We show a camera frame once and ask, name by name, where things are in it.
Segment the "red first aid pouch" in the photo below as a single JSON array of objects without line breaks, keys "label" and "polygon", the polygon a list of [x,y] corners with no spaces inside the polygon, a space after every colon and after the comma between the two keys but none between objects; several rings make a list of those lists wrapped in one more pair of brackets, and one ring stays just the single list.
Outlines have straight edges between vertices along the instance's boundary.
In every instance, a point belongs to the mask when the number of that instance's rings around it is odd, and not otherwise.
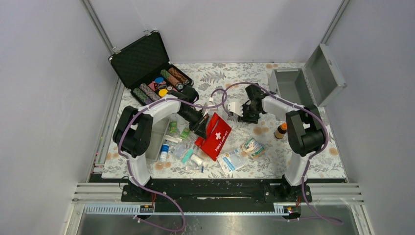
[{"label": "red first aid pouch", "polygon": [[217,113],[214,113],[206,128],[207,137],[205,139],[199,137],[195,145],[216,161],[231,130],[232,128]]}]

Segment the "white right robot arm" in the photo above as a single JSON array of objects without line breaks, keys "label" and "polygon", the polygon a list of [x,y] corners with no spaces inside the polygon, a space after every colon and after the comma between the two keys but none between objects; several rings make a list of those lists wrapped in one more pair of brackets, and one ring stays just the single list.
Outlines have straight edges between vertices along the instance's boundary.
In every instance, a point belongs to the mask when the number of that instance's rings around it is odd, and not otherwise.
[{"label": "white right robot arm", "polygon": [[237,121],[257,124],[261,114],[272,114],[287,125],[288,142],[292,149],[290,165],[283,179],[281,197],[288,202],[300,195],[301,184],[313,156],[321,152],[328,143],[328,132],[314,105],[302,106],[271,93],[256,83],[247,82],[245,88],[249,100],[241,105]]}]

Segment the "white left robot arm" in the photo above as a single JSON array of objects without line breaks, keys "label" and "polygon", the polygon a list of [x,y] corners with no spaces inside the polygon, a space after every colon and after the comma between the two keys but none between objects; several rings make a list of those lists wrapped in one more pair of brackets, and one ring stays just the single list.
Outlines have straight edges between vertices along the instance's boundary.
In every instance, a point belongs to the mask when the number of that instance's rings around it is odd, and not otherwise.
[{"label": "white left robot arm", "polygon": [[195,135],[205,139],[208,114],[195,102],[197,92],[191,88],[190,94],[169,91],[161,99],[139,108],[124,108],[113,133],[118,154],[127,163],[129,180],[135,185],[133,195],[140,201],[151,197],[152,189],[147,182],[151,176],[147,169],[146,151],[151,143],[152,129],[160,120],[178,114],[188,122],[188,128]]}]

